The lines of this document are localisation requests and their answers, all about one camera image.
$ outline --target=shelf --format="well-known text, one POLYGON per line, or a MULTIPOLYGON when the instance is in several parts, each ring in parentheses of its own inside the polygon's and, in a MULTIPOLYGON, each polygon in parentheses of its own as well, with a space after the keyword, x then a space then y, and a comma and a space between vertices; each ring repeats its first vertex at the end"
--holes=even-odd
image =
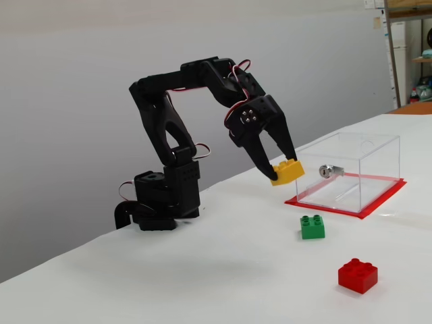
POLYGON ((389 10, 391 22, 405 22, 407 20, 419 20, 432 18, 432 7, 406 8, 402 10, 389 10))
POLYGON ((423 57, 417 57, 416 59, 412 59, 413 63, 432 63, 432 59, 424 59, 423 57))

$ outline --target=yellow lego brick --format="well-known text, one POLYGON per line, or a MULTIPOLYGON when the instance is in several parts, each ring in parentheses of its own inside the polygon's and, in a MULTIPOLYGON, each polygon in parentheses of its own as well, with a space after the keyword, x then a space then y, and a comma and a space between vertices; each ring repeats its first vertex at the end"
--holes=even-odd
POLYGON ((302 164, 294 159, 281 162, 277 167, 273 167, 273 170, 277 174, 276 181, 270 180, 274 186, 289 184, 304 175, 302 164))

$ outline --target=metal object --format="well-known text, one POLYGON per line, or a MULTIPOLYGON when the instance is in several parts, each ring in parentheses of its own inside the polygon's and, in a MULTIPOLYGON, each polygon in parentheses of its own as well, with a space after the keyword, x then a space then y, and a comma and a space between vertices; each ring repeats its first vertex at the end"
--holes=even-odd
POLYGON ((344 176, 345 169, 343 167, 335 167, 334 165, 322 165, 319 167, 319 174, 325 179, 329 179, 333 175, 344 176))

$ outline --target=white table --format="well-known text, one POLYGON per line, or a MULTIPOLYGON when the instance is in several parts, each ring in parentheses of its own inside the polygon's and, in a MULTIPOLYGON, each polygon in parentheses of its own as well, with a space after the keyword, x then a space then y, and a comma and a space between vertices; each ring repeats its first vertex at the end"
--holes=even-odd
POLYGON ((295 185, 253 169, 205 190, 173 232, 131 225, 1 284, 0 323, 430 323, 432 116, 344 131, 402 139, 408 184, 365 220, 320 213, 326 239, 303 241, 312 211, 284 204, 295 185), (379 269, 365 295, 338 286, 354 257, 379 269))

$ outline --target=cable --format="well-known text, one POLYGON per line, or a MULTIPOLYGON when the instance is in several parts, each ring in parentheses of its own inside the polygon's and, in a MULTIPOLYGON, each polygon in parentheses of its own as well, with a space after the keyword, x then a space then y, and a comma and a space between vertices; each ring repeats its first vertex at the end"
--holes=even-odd
MULTIPOLYGON (((249 59, 245 59, 245 60, 242 61, 239 65, 235 65, 235 66, 233 66, 233 67, 231 68, 231 72, 229 73, 229 75, 232 74, 232 75, 236 78, 238 84, 240 84, 240 81, 239 81, 239 79, 238 79, 238 77, 237 77, 236 69, 238 69, 242 64, 245 64, 246 62, 248 62, 248 66, 246 66, 246 69, 244 69, 244 71, 246 71, 246 70, 250 67, 250 64, 251 64, 251 62, 250 62, 249 59)), ((228 118, 230 117, 230 115, 234 112, 234 110, 236 110, 236 109, 237 109, 239 106, 241 106, 243 103, 247 102, 247 101, 249 100, 249 98, 250 98, 250 96, 249 96, 249 92, 248 92, 245 88, 243 88, 243 87, 242 87, 242 90, 243 90, 243 92, 244 92, 244 95, 246 96, 246 99, 241 100, 241 101, 238 101, 237 103, 233 104, 233 105, 231 106, 231 108, 229 108, 229 111, 228 111, 227 115, 225 116, 225 120, 223 121, 223 124, 225 125, 226 128, 228 128, 227 120, 228 120, 228 118)))
POLYGON ((132 181, 125 181, 124 183, 122 183, 119 187, 119 195, 126 201, 129 201, 129 199, 127 199, 126 197, 123 197, 123 195, 120 193, 120 189, 122 189, 122 186, 124 186, 125 184, 133 184, 132 181))
MULTIPOLYGON (((246 68, 243 70, 243 71, 246 71, 248 68, 250 68, 250 66, 252 65, 252 62, 251 62, 251 60, 249 60, 249 59, 244 59, 243 61, 241 61, 239 64, 237 64, 237 65, 235 65, 235 66, 237 66, 237 68, 240 68, 240 67, 242 67, 242 65, 243 64, 245 64, 245 63, 248 63, 248 66, 246 66, 246 68)), ((231 76, 231 74, 232 74, 232 69, 231 69, 231 72, 228 74, 228 76, 227 76, 227 78, 229 78, 230 76, 231 76)))
POLYGON ((207 150, 209 150, 209 152, 208 152, 207 154, 200 155, 200 156, 198 156, 198 157, 194 157, 194 158, 192 158, 192 159, 194 159, 194 160, 204 159, 205 157, 208 157, 208 156, 211 154, 211 149, 210 149, 210 146, 209 146, 209 145, 207 145, 207 144, 205 144, 205 143, 195 143, 195 146, 203 146, 203 147, 205 147, 207 150))

